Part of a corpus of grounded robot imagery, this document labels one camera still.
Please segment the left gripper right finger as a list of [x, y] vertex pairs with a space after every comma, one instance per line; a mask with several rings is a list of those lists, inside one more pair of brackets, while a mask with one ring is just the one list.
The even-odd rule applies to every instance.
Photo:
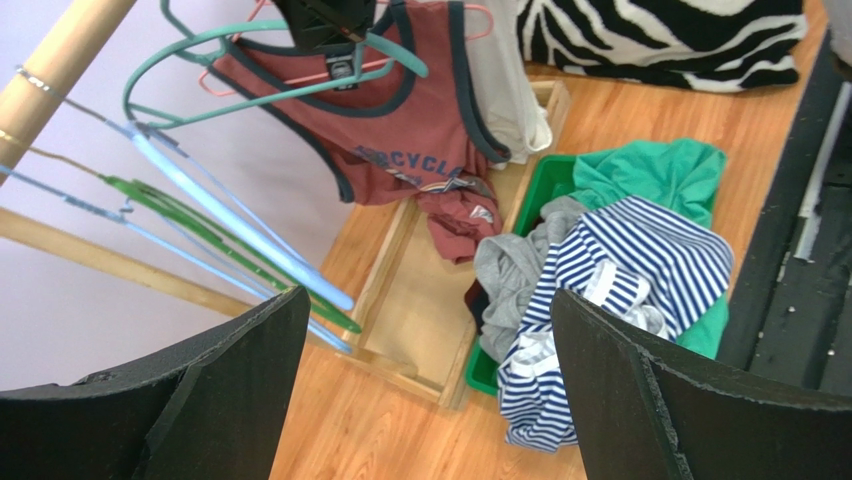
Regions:
[[551, 318], [589, 478], [850, 477], [849, 397], [708, 359], [570, 291]]

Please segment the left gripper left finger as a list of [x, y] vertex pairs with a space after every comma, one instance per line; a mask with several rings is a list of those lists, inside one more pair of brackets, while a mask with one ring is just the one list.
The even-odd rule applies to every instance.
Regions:
[[2, 477], [268, 478], [309, 311], [294, 287], [74, 384], [3, 392]]

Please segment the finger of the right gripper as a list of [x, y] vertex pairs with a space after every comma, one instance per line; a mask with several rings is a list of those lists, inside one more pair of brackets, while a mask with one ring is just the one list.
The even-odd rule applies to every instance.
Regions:
[[366, 40], [374, 24], [374, 0], [273, 0], [295, 47], [303, 52]]

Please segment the maroon printed tank top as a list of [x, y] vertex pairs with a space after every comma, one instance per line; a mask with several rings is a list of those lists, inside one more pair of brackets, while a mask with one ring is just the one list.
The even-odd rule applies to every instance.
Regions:
[[314, 94], [296, 89], [349, 75], [354, 51], [314, 54], [235, 40], [210, 74], [248, 99], [275, 95], [266, 111], [298, 134], [333, 173], [340, 199], [383, 205], [414, 198], [439, 255], [470, 261], [502, 230], [488, 168], [509, 150], [476, 102], [459, 1], [394, 1], [374, 32], [416, 54], [426, 76], [395, 65], [385, 76]]

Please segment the blue striped tank top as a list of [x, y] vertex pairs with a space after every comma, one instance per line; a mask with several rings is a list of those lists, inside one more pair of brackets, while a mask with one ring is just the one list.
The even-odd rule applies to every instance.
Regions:
[[550, 245], [498, 368], [507, 442], [547, 453], [577, 442], [553, 334], [556, 293], [575, 293], [618, 320], [713, 359], [727, 322], [733, 263], [721, 236], [638, 196], [582, 214]]

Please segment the grey tank top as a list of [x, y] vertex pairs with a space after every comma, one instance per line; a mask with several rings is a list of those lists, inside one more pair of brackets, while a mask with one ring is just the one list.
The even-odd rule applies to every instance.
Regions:
[[549, 247], [565, 239], [588, 211], [579, 201], [561, 196], [534, 211], [527, 234], [507, 233], [485, 239], [477, 248], [475, 280], [487, 292], [479, 345], [500, 363], [508, 354], [521, 319], [544, 268]]

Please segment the white tank top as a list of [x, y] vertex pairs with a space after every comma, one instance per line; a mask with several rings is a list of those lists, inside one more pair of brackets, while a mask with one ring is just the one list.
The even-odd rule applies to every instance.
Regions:
[[529, 82], [516, 36], [517, 1], [468, 1], [465, 36], [473, 89], [487, 129], [525, 164], [551, 146], [547, 110]]

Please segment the light blue plastic hanger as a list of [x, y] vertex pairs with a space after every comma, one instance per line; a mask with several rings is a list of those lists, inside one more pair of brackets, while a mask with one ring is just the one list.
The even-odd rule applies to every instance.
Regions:
[[298, 283], [312, 289], [338, 308], [351, 310], [354, 307], [354, 300], [349, 295], [324, 278], [309, 262], [297, 255], [289, 245], [285, 246], [285, 242], [276, 243], [270, 237], [261, 233], [191, 178], [158, 147], [158, 145], [162, 145], [183, 155], [184, 152], [174, 142], [170, 142], [162, 135], [146, 129], [137, 122], [129, 122], [123, 130], [133, 145], [154, 166], [237, 237], [262, 253], [275, 266], [290, 274]]

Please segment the green velvet hanger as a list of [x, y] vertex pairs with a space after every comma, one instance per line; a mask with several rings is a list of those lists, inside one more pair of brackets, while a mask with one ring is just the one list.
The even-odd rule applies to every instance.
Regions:
[[[64, 162], [97, 178], [122, 193], [125, 196], [125, 203], [119, 210], [110, 211], [32, 177], [16, 173], [12, 168], [3, 167], [2, 173], [47, 192], [67, 205], [121, 225], [248, 293], [260, 297], [270, 296], [274, 292], [283, 291], [298, 283], [290, 274], [275, 266], [271, 260], [237, 237], [225, 225], [152, 185], [138, 179], [125, 180], [118, 176], [97, 172], [68, 157], [27, 146], [5, 131], [1, 133], [1, 139], [21, 150]], [[156, 214], [170, 228], [204, 251], [210, 260], [215, 260], [220, 265], [216, 267], [211, 261], [203, 260], [130, 221], [129, 215], [134, 212], [136, 205]], [[362, 328], [340, 308], [312, 289], [307, 289], [314, 313], [349, 332], [362, 331]]]

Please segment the green tank top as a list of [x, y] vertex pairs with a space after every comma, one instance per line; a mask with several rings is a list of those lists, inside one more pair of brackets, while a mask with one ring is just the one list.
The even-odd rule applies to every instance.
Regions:
[[729, 244], [711, 230], [726, 161], [689, 139], [580, 156], [572, 195], [589, 210], [552, 250], [555, 286], [715, 358], [734, 263]]

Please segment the navy maroon tank top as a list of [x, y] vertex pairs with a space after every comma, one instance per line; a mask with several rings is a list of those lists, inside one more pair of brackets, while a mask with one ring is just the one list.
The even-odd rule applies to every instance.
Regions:
[[481, 335], [484, 326], [483, 314], [485, 309], [490, 305], [490, 301], [487, 292], [478, 280], [474, 280], [465, 293], [464, 302], [476, 325], [477, 334]]

